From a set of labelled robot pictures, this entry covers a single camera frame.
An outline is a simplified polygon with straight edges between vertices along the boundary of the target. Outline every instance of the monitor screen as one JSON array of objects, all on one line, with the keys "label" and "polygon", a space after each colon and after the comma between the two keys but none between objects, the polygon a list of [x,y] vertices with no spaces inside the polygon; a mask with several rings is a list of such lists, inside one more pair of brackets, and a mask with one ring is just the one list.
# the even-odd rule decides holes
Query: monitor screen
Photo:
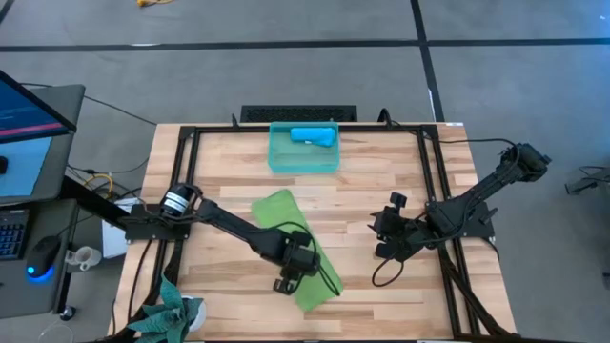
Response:
[{"label": "monitor screen", "polygon": [[66,120],[42,100],[4,73],[0,76],[0,143],[64,134],[71,130]]}]

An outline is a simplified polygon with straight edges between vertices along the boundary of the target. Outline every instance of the teal plastic bin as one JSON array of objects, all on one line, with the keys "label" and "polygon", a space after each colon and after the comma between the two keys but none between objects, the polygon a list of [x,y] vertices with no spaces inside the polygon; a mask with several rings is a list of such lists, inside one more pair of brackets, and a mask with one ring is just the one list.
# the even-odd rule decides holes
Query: teal plastic bin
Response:
[{"label": "teal plastic bin", "polygon": [[[293,142],[292,128],[332,128],[331,147]],[[269,126],[269,167],[274,172],[324,173],[339,168],[339,125],[336,122],[273,122]]]}]

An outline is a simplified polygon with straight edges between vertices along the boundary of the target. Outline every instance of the wooden tabletop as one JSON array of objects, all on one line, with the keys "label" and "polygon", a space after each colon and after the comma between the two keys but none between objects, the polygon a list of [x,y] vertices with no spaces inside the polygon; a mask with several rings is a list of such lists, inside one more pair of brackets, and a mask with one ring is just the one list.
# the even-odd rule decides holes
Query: wooden tabletop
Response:
[{"label": "wooden tabletop", "polygon": [[[159,125],[146,170],[143,198],[158,203],[170,185],[180,125]],[[461,125],[438,124],[441,139],[466,138]],[[207,133],[201,137],[195,184],[227,211],[254,223],[253,201],[289,189],[345,287],[313,311],[303,313],[295,300],[272,291],[278,267],[261,260],[234,237],[211,226],[193,225],[185,244],[178,287],[203,297],[207,320],[188,340],[415,339],[451,337],[451,326],[436,251],[423,250],[407,260],[402,276],[385,288],[371,284],[382,261],[375,257],[376,235],[367,228],[371,212],[389,203],[391,192],[408,196],[404,216],[416,216],[427,199],[416,138],[406,132],[344,132],[335,174],[277,175],[267,165],[267,133]],[[428,142],[437,194],[441,195],[432,145]],[[187,143],[182,179],[190,142]],[[467,143],[442,145],[453,195],[477,183]],[[482,240],[462,239],[475,294],[505,329],[515,325],[494,251]],[[135,270],[145,242],[130,245],[116,295],[116,326],[123,328]],[[144,257],[133,311],[148,293],[157,243]],[[172,245],[168,247],[166,262]],[[393,276],[391,262],[379,277]],[[462,329],[468,332],[456,289]]]}]

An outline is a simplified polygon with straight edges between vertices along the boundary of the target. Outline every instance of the green towel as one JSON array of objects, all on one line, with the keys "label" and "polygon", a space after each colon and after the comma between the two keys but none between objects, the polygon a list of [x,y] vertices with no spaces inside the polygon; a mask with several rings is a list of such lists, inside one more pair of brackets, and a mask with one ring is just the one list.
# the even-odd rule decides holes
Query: green towel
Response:
[{"label": "green towel", "polygon": [[[310,229],[305,221],[303,213],[296,205],[293,194],[288,190],[276,192],[268,198],[254,202],[252,204],[252,213],[254,218],[256,218],[256,222],[262,228],[269,228],[283,222],[294,221],[295,223]],[[295,230],[303,231],[303,229],[300,229],[295,225],[285,225],[280,229],[284,232],[293,232]],[[322,247],[320,247],[315,240],[315,237],[309,246],[309,250],[314,248],[313,244],[315,244],[317,252],[320,255],[320,266],[322,266],[324,271],[329,275],[331,281],[339,290],[339,293],[343,292],[341,279],[336,274],[335,269],[328,260],[328,257],[324,254]],[[305,312],[313,310],[314,307],[334,296],[333,292],[328,289],[322,280],[319,272],[314,276],[303,277],[300,286],[295,292],[296,304]]]}]

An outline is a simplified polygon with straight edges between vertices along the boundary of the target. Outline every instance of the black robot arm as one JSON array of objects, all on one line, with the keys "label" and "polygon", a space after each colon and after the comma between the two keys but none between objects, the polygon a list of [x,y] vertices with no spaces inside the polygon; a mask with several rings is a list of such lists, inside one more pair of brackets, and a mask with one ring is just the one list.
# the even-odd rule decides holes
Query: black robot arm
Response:
[{"label": "black robot arm", "polygon": [[[200,200],[198,208],[194,204]],[[200,222],[213,225],[223,232],[248,243],[261,258],[281,267],[281,279],[274,282],[274,291],[292,294],[305,275],[315,275],[320,268],[320,256],[315,246],[307,247],[313,238],[300,224],[286,222],[268,229],[260,229],[249,222],[220,208],[218,204],[203,196],[193,185],[172,186],[161,200],[159,218],[166,225]],[[283,225],[301,227],[306,232],[284,232]]]},{"label": "black robot arm", "polygon": [[487,210],[485,199],[516,181],[538,180],[550,162],[548,156],[531,145],[516,144],[502,153],[496,170],[470,190],[446,201],[426,203],[425,212],[413,219],[400,216],[407,198],[392,193],[390,201],[394,206],[374,214],[371,228],[383,241],[377,245],[376,255],[403,262],[424,247],[433,249],[456,237],[465,228],[488,225],[497,209]]},{"label": "black robot arm", "polygon": [[196,214],[201,223],[232,234],[248,243],[261,258],[280,266],[282,279],[275,281],[274,291],[292,294],[304,275],[312,276],[318,271],[320,256],[317,252],[306,249],[312,241],[306,232],[286,233],[278,228],[260,229],[206,198],[203,198]]}]

